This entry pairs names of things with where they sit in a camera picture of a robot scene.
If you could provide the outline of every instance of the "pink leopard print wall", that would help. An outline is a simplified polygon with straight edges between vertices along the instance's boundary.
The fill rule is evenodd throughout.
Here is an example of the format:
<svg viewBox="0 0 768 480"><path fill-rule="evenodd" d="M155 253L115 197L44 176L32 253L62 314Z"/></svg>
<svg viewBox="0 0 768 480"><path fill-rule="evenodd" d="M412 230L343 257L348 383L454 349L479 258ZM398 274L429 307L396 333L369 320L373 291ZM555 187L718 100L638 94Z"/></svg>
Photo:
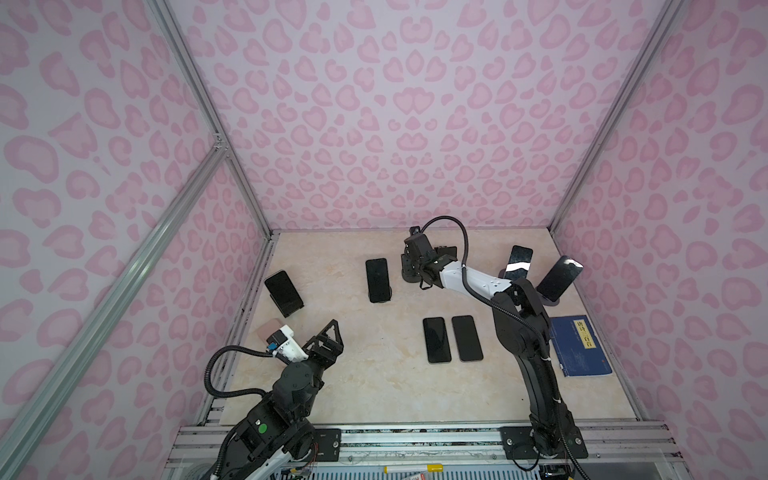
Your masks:
<svg viewBox="0 0 768 480"><path fill-rule="evenodd" d="M0 435L212 144L147 14L0 6Z"/></svg>
<svg viewBox="0 0 768 480"><path fill-rule="evenodd" d="M173 0L272 227L547 225L661 0Z"/></svg>
<svg viewBox="0 0 768 480"><path fill-rule="evenodd" d="M261 243L222 165L19 479L158 478Z"/></svg>
<svg viewBox="0 0 768 480"><path fill-rule="evenodd" d="M557 235L697 480L768 470L766 25L691 4Z"/></svg>

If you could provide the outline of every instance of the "marble floor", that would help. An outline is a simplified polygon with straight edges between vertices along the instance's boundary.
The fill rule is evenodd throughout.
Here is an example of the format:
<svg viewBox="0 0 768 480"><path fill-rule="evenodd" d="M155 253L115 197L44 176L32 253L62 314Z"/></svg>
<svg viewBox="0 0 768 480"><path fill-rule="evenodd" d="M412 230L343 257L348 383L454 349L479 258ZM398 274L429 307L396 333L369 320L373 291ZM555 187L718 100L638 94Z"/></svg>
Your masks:
<svg viewBox="0 0 768 480"><path fill-rule="evenodd" d="M459 230L430 227L433 246L458 247ZM315 423L458 422L525 420L528 395L515 358L496 339L491 310L468 296L432 288L400 276L400 254L408 231L350 231L282 233L267 276L288 272L304 301L304 308L283 319L266 289L259 294L243 345L264 350L257 328L279 318L296 332L301 345L331 319L337 319L344 353L323 377L325 387L315 401L310 420ZM534 250L528 278L534 285L559 258L546 229L470 230L468 266L489 273L507 263L513 245ZM385 257L389 264L392 300L370 303L365 261ZM571 286L550 316L585 314ZM451 317L475 317L485 358L458 359ZM422 319L445 318L453 360L427 362ZM577 419L634 418L615 374L564 378L555 367L560 390ZM240 356L230 389L260 387L270 390L284 365L276 359ZM258 403L258 396L228 399L221 425L234 425Z"/></svg>

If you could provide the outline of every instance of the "blue book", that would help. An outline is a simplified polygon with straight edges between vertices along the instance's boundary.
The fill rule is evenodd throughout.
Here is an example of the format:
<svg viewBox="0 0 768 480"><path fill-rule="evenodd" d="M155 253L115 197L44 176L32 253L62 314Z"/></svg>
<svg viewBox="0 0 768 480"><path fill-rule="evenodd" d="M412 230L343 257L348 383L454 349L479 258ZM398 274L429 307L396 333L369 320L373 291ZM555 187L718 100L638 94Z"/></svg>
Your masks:
<svg viewBox="0 0 768 480"><path fill-rule="evenodd" d="M611 373L611 364L586 315L551 318L551 337L565 376L595 376Z"/></svg>

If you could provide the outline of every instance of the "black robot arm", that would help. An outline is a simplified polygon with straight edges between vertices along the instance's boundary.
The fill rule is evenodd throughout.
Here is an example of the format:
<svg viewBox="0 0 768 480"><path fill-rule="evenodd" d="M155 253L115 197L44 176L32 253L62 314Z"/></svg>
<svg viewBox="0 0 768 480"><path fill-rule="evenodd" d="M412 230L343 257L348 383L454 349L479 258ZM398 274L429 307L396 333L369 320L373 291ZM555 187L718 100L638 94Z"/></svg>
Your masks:
<svg viewBox="0 0 768 480"><path fill-rule="evenodd" d="M227 433L217 463L206 473L204 480L262 480L286 462L312 455L315 427L306 417L312 412L315 397L324 385L323 373L344 351L338 322L331 320L302 350L306 359L290 362L272 385L272 391L247 391L263 398ZM219 356L217 352L211 358L207 376ZM271 354L259 353L257 356ZM210 381L206 381L207 389L209 384ZM222 396L212 387L208 392Z"/></svg>
<svg viewBox="0 0 768 480"><path fill-rule="evenodd" d="M456 222L464 236L464 255L458 261L439 254L423 233L436 220ZM531 440L541 457L566 455L584 478L575 462L570 445L581 444L581 433L573 415L560 395L549 355L551 321L541 298L531 282L514 282L489 276L466 266L468 235L462 223L453 217L437 217L423 228L411 227L402 255L402 277L418 282L422 289L438 286L455 290L490 306L499 342L517 359L531 404Z"/></svg>

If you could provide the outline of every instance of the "black smartphone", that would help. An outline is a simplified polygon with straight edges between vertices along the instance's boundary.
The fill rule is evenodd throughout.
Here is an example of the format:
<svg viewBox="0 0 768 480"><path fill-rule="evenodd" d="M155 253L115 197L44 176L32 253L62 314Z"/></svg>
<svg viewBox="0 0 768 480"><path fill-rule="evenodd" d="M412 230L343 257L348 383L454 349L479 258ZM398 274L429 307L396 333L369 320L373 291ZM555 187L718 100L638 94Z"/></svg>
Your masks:
<svg viewBox="0 0 768 480"><path fill-rule="evenodd" d="M547 275L538 284L536 290L546 299L557 302L560 295L574 282L584 267L576 260L567 255L560 257L560 260L547 272Z"/></svg>
<svg viewBox="0 0 768 480"><path fill-rule="evenodd" d="M478 331L475 328L475 319L471 315L455 316L451 319L453 335L456 337L458 359L462 362L477 362L482 360L482 347Z"/></svg>
<svg viewBox="0 0 768 480"><path fill-rule="evenodd" d="M296 291L296 287L293 286L293 282L290 281L285 270L281 270L264 280L264 286L270 291L272 301L284 317L287 318L288 315L304 306L299 292Z"/></svg>
<svg viewBox="0 0 768 480"><path fill-rule="evenodd" d="M427 360L430 363L447 363L451 361L451 346L448 343L448 330L445 319L441 316L425 318L424 340L427 344Z"/></svg>
<svg viewBox="0 0 768 480"><path fill-rule="evenodd" d="M519 245L512 247L512 252L509 254L509 261L507 262L507 269L504 272L504 278L513 282L518 278L525 278L528 275L528 271L531 269L532 258L532 249L521 247Z"/></svg>
<svg viewBox="0 0 768 480"><path fill-rule="evenodd" d="M392 288L389 286L389 270L386 258L366 260L368 276L368 300L371 303L389 302L392 299Z"/></svg>

